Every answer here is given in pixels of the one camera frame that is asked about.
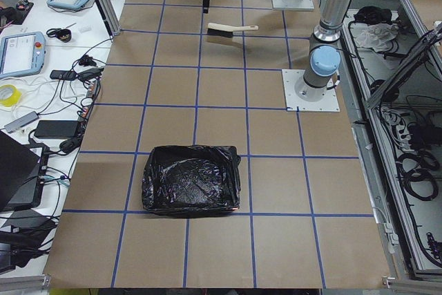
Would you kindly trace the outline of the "beige hand brush black bristles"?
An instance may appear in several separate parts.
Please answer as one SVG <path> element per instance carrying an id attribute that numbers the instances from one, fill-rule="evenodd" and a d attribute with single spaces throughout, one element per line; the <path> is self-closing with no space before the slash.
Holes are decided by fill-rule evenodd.
<path id="1" fill-rule="evenodd" d="M 229 26 L 220 23 L 208 23 L 207 24 L 207 33 L 211 36 L 220 36 L 226 38 L 232 38 L 235 32 L 244 32 L 244 31 L 256 31 L 259 29 L 259 26 Z"/>

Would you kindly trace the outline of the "bin with black bag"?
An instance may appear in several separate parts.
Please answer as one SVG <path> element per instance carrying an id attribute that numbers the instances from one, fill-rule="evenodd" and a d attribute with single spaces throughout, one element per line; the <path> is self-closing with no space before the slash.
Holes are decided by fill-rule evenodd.
<path id="1" fill-rule="evenodd" d="M 142 177 L 142 205 L 164 216 L 210 216 L 240 208 L 235 146 L 157 146 Z"/>

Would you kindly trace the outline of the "black scissors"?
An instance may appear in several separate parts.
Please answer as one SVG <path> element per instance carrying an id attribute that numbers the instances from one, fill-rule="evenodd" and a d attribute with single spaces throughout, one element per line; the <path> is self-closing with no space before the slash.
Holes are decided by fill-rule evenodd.
<path id="1" fill-rule="evenodd" d="M 63 29 L 69 29 L 70 27 L 72 27 L 74 25 L 75 25 L 75 23 L 72 23 L 64 28 L 50 28 L 46 31 L 46 35 L 48 37 L 55 37 L 58 31 L 63 30 Z"/>

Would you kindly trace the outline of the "small black bowl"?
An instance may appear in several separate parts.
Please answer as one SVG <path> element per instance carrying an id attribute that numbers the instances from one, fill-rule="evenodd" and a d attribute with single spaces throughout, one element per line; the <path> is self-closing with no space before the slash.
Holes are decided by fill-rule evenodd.
<path id="1" fill-rule="evenodd" d="M 68 43 L 72 39 L 72 32 L 70 29 L 61 29 L 56 32 L 56 38 L 63 43 Z"/>

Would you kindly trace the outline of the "white crumpled cloth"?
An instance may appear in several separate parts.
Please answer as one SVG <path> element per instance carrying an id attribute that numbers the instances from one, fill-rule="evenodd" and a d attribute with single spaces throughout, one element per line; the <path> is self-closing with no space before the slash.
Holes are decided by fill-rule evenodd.
<path id="1" fill-rule="evenodd" d="M 398 28 L 387 23 L 378 23 L 364 28 L 355 39 L 359 48 L 370 48 L 380 53 L 388 51 L 398 35 Z"/>

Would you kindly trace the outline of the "near blue teach pendant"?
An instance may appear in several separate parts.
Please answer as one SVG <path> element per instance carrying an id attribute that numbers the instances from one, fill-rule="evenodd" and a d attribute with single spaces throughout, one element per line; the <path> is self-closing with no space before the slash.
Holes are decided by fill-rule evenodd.
<path id="1" fill-rule="evenodd" d="M 27 32 L 1 39 L 1 78 L 39 74 L 44 66 L 46 39 L 41 32 Z"/>

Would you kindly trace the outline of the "black power adapter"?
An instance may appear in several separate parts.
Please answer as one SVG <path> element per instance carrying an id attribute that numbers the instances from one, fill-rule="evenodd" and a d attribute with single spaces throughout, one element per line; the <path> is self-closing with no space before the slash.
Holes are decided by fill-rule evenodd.
<path id="1" fill-rule="evenodd" d="M 68 139 L 75 137 L 79 128 L 76 120 L 40 120 L 34 136 L 41 139 Z"/>

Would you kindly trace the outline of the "grey usb hub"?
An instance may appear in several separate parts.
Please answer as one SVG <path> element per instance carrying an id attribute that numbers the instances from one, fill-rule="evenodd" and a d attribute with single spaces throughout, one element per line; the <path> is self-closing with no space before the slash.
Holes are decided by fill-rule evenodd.
<path id="1" fill-rule="evenodd" d="M 32 111 L 32 112 L 29 112 L 28 114 L 25 114 L 25 115 L 17 118 L 16 120 L 13 120 L 10 123 L 6 124 L 4 126 L 4 129 L 8 133 L 13 133 L 13 132 L 35 122 L 38 119 L 39 119 L 39 115 L 35 111 Z"/>

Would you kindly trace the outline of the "yellow tape roll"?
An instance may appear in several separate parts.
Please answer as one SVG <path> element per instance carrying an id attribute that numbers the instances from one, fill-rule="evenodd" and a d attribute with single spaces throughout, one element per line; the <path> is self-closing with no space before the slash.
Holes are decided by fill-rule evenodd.
<path id="1" fill-rule="evenodd" d="M 12 84 L 5 84 L 0 87 L 0 102 L 2 106 L 12 107 L 20 101 L 21 97 L 21 91 Z"/>

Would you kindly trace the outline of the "black laptop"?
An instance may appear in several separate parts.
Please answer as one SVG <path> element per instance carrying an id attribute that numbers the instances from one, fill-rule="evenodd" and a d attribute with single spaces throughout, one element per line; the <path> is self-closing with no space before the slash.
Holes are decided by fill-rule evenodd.
<path id="1" fill-rule="evenodd" d="M 42 143 L 21 144 L 1 133 L 1 211 L 39 206 L 49 148 Z"/>

